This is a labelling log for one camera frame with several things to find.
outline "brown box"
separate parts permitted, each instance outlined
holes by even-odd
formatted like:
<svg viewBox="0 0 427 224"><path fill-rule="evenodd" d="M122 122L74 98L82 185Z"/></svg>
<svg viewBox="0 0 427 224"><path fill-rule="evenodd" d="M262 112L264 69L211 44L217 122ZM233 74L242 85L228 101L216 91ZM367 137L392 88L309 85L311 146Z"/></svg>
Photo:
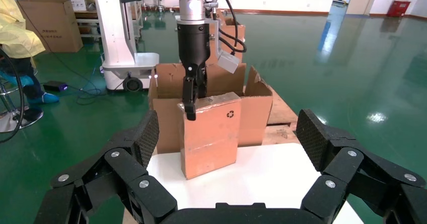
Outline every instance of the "brown box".
<svg viewBox="0 0 427 224"><path fill-rule="evenodd" d="M187 120L181 111L179 142L181 168L187 179L236 162L239 142L241 100L234 92L197 99L197 120Z"/></svg>
<svg viewBox="0 0 427 224"><path fill-rule="evenodd" d="M152 77L150 81L149 99L150 108L157 111L159 118L157 151L160 154L177 153L180 152L178 124L182 112L178 111L176 105L181 103L185 70L182 64L159 64L156 69L158 78ZM246 64L240 64L234 74L217 64L208 65L207 96L229 92L241 96L239 146L261 145L272 106L272 92L253 67L243 92L245 71ZM211 125L216 127L218 123L211 122Z"/></svg>
<svg viewBox="0 0 427 224"><path fill-rule="evenodd" d="M235 29L234 20L232 18L225 18L223 16L223 14L221 13L221 11L218 11L217 15L218 15L219 19L221 19L221 29L225 33L227 33L228 35L236 36L236 29ZM209 32L214 32L214 31L215 31L214 25L210 24ZM237 26L238 39L242 40L243 42L245 39L245 32L246 32L246 26L239 24ZM229 37L226 37L224 35L222 36L222 38L224 38L227 42L229 42L232 46L234 46L234 40L233 39L230 39ZM223 43L221 45L221 49L228 52L228 53L232 52L232 50ZM243 46L241 44L237 43L236 49L243 49ZM242 62L243 53L236 52L235 56L240 59L240 62ZM217 62L218 62L218 59L215 56L215 42L210 41L210 57L206 61L206 64L212 64L212 63L217 63Z"/></svg>
<svg viewBox="0 0 427 224"><path fill-rule="evenodd" d="M77 52L83 47L69 0L19 0L19 5L27 29L36 33L46 51Z"/></svg>

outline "stool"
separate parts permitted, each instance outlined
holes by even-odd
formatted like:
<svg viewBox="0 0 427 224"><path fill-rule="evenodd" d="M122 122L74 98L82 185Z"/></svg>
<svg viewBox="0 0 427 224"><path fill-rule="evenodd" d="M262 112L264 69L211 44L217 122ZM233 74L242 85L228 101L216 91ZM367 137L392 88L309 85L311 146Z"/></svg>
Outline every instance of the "stool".
<svg viewBox="0 0 427 224"><path fill-rule="evenodd" d="M6 111L0 113L0 132L11 132L18 124L20 110L16 109L9 96L10 93L17 91L18 88L8 90L5 87L4 80L0 81L0 99L6 107ZM24 107L24 117L20 129L28 127L43 117L43 110L39 108Z"/></svg>

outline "green epoxy floor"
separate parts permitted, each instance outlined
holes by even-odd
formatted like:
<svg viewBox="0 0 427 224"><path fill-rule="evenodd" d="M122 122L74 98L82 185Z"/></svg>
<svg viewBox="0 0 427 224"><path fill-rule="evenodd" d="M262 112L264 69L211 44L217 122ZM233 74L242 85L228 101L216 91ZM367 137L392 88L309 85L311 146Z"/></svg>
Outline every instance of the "green epoxy floor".
<svg viewBox="0 0 427 224"><path fill-rule="evenodd" d="M158 16L147 18L145 43L138 48L159 53L161 62L178 62L173 15ZM244 61L295 112L312 109L327 124L353 133L370 151L427 179L427 23L334 16L239 15L247 27ZM90 77L99 65L99 48L87 45L58 56ZM41 82L85 85L52 54L38 56L37 68ZM105 86L97 71L92 81ZM63 94L59 104L43 109L38 123L0 145L0 223L31 223L50 178L96 153L113 132L137 124L148 99L146 93L115 93L82 106L75 95ZM363 202L350 197L350 203L365 223L380 223ZM122 213L112 199L91 223L121 223Z"/></svg>

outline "metal screw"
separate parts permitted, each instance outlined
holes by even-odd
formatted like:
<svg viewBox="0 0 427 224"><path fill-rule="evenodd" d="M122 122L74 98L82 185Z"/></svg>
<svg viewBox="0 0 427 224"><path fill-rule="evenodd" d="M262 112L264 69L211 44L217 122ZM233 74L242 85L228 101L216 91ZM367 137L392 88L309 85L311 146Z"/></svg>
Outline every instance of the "metal screw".
<svg viewBox="0 0 427 224"><path fill-rule="evenodd" d="M405 174L404 175L406 179L408 179L409 181L416 181L416 177L411 175L411 174Z"/></svg>
<svg viewBox="0 0 427 224"><path fill-rule="evenodd" d="M69 178L69 175L67 175L67 174L65 174L65 175L61 175L61 176L58 178L58 181L59 181L59 182L64 182L64 181L66 181L68 178Z"/></svg>
<svg viewBox="0 0 427 224"><path fill-rule="evenodd" d="M354 151L348 151L347 152L347 154L349 154L350 156L353 156L353 157L356 157L357 156L357 154L356 154L356 152L354 152Z"/></svg>
<svg viewBox="0 0 427 224"><path fill-rule="evenodd" d="M143 180L139 183L139 187L140 188L146 188L150 183L148 182L148 180Z"/></svg>
<svg viewBox="0 0 427 224"><path fill-rule="evenodd" d="M115 157L117 157L117 156L119 156L120 155L120 153L119 152L117 152L117 151L115 151L115 152L112 152L111 153L111 156L113 157L113 158L115 158Z"/></svg>
<svg viewBox="0 0 427 224"><path fill-rule="evenodd" d="M327 180L325 182L325 184L329 187L329 188L335 188L335 183L331 180Z"/></svg>

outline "robotic hand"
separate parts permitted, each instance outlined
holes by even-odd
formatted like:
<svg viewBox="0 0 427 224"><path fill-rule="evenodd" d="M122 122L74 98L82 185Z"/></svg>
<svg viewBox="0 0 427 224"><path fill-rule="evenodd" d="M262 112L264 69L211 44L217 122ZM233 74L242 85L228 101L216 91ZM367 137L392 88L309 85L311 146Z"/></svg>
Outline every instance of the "robotic hand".
<svg viewBox="0 0 427 224"><path fill-rule="evenodd" d="M191 121L196 120L195 100L206 96L206 61L210 57L209 23L215 24L216 35L220 30L217 20L205 18L205 8L213 8L213 12L216 13L216 7L218 7L216 0L210 3L205 2L205 0L179 0L178 47L179 58L185 68L182 102L187 119ZM219 37L215 39L215 54L218 58L218 65L234 73L240 60L233 54L222 51L218 40Z"/></svg>

